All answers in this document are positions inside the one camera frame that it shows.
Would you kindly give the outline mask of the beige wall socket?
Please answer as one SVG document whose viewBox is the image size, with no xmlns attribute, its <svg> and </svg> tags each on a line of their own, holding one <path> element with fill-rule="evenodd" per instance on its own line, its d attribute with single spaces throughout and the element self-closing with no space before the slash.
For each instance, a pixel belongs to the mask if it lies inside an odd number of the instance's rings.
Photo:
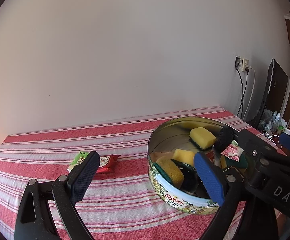
<svg viewBox="0 0 290 240">
<path fill-rule="evenodd" d="M 246 70 L 249 68 L 249 61 L 245 58 L 241 58 L 239 68 L 242 72 L 246 72 Z"/>
</svg>

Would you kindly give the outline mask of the black television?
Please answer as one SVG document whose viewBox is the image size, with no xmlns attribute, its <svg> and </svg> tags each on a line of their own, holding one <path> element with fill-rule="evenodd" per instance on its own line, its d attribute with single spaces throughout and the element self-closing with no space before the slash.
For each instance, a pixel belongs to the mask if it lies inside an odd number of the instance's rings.
<svg viewBox="0 0 290 240">
<path fill-rule="evenodd" d="M 288 76 L 275 59 L 271 60 L 266 79 L 261 106 L 255 117 L 254 128 L 259 128 L 265 110 L 280 113 L 285 92 L 288 85 Z"/>
</svg>

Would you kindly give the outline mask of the green tissue packet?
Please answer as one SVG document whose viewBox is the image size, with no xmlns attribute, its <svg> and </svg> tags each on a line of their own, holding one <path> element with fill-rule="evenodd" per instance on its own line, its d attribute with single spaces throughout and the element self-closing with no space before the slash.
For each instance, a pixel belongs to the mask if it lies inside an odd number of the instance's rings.
<svg viewBox="0 0 290 240">
<path fill-rule="evenodd" d="M 88 154 L 89 154 L 88 152 L 83 152 L 83 151 L 79 152 L 75 156 L 75 158 L 72 161 L 72 163 L 67 168 L 67 171 L 70 173 L 75 166 L 80 165 L 85 160 L 85 158 L 88 156 Z"/>
</svg>

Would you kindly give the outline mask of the yellow green sponge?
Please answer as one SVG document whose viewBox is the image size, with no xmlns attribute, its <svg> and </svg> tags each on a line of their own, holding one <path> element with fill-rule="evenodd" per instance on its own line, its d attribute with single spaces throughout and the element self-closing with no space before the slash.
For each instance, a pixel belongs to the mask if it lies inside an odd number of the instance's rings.
<svg viewBox="0 0 290 240">
<path fill-rule="evenodd" d="M 176 188 L 180 188 L 185 177 L 181 170 L 166 156 L 158 158 L 154 163 L 155 168 L 163 178 Z"/>
</svg>

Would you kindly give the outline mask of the yellow sponge in tin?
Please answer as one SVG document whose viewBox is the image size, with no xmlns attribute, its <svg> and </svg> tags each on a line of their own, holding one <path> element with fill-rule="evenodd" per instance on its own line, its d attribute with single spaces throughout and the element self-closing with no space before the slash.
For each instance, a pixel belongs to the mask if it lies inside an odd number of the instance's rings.
<svg viewBox="0 0 290 240">
<path fill-rule="evenodd" d="M 216 141 L 216 137 L 209 130 L 203 127 L 192 129 L 189 133 L 189 137 L 202 150 L 212 147 Z"/>
</svg>

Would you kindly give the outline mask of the yellow sponge tin centre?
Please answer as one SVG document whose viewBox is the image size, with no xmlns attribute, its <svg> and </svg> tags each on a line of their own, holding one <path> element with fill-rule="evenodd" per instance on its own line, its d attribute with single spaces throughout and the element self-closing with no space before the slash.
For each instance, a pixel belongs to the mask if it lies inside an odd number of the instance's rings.
<svg viewBox="0 0 290 240">
<path fill-rule="evenodd" d="M 195 153 L 192 151 L 177 148 L 173 153 L 172 159 L 193 167 L 194 156 Z"/>
</svg>

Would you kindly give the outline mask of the floral tissue packet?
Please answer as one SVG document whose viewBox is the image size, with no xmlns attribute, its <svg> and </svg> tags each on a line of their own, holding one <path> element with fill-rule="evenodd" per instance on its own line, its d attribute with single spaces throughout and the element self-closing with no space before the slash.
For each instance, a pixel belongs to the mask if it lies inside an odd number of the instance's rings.
<svg viewBox="0 0 290 240">
<path fill-rule="evenodd" d="M 238 142 L 232 140 L 232 142 L 221 152 L 222 155 L 230 159 L 238 161 L 243 153 L 243 149 L 238 145 Z"/>
</svg>

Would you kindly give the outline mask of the round metal cookie tin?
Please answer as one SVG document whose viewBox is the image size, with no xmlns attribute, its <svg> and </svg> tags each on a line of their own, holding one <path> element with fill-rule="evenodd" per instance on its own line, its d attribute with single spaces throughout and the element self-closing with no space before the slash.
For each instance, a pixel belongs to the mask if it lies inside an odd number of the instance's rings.
<svg viewBox="0 0 290 240">
<path fill-rule="evenodd" d="M 248 167 L 239 132 L 217 120 L 176 118 L 159 125 L 148 141 L 148 174 L 157 195 L 192 215 L 224 206 Z"/>
</svg>

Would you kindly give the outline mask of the black glasses box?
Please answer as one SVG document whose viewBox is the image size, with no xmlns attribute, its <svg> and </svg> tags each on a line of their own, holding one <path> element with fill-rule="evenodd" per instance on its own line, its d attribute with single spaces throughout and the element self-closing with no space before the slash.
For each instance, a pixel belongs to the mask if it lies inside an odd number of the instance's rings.
<svg viewBox="0 0 290 240">
<path fill-rule="evenodd" d="M 206 191 L 195 168 L 174 159 L 172 159 L 172 161 L 184 175 L 184 181 L 182 182 L 180 190 L 192 196 L 210 199 L 210 196 L 208 195 L 208 192 Z"/>
</svg>

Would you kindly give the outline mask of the green scouring sponge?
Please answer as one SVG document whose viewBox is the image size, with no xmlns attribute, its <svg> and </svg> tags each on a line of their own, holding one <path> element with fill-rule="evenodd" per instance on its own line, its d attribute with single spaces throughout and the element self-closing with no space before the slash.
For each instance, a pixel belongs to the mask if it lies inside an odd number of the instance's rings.
<svg viewBox="0 0 290 240">
<path fill-rule="evenodd" d="M 225 161 L 226 161 L 227 166 L 234 166 L 236 168 L 242 168 L 242 169 L 248 168 L 248 161 L 246 160 L 246 157 L 244 154 L 240 156 L 238 161 L 234 159 L 230 159 L 228 157 L 225 157 Z"/>
</svg>

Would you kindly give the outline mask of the red tissue packet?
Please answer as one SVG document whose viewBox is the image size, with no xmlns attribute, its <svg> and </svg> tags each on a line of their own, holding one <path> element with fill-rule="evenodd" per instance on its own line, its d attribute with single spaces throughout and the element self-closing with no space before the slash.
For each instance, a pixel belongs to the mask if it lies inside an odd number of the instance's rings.
<svg viewBox="0 0 290 240">
<path fill-rule="evenodd" d="M 119 157 L 120 155 L 116 154 L 101 156 L 99 168 L 97 169 L 96 174 L 109 174 L 114 172 Z"/>
</svg>

